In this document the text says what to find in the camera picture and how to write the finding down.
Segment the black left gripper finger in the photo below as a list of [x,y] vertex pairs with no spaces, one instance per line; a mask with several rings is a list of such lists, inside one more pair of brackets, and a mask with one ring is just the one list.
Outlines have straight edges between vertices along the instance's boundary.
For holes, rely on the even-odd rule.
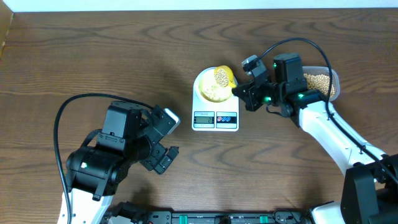
[[178,154],[179,154],[179,147],[177,147],[177,146],[171,146],[171,147],[169,148],[169,151],[168,151],[168,153],[167,153],[167,156],[169,157],[169,159],[170,159],[171,161],[173,161],[173,160],[178,156]]
[[174,157],[165,155],[154,167],[157,174],[163,174],[173,162]]

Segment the yellow plastic scoop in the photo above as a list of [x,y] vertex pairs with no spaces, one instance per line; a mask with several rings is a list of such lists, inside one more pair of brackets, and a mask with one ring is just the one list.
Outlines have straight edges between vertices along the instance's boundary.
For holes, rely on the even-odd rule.
[[222,87],[229,86],[231,88],[236,88],[233,72],[226,65],[222,65],[215,68],[214,78],[219,86]]

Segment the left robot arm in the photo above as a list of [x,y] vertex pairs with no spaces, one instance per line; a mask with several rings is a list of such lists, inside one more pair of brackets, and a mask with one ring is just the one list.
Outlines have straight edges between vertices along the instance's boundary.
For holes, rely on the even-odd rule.
[[106,223],[106,210],[133,164],[161,175],[177,157],[178,147],[166,148],[160,140],[179,124],[168,108],[113,101],[103,127],[89,133],[67,159],[67,194],[58,222]]

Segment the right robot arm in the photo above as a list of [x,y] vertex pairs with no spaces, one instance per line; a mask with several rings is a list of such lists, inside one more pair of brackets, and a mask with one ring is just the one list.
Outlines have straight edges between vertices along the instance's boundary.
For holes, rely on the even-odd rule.
[[310,90],[298,54],[274,57],[274,82],[255,55],[242,62],[253,79],[233,88],[248,111],[272,105],[279,115],[309,133],[345,177],[340,202],[310,209],[313,223],[397,223],[397,156],[366,142],[319,90]]

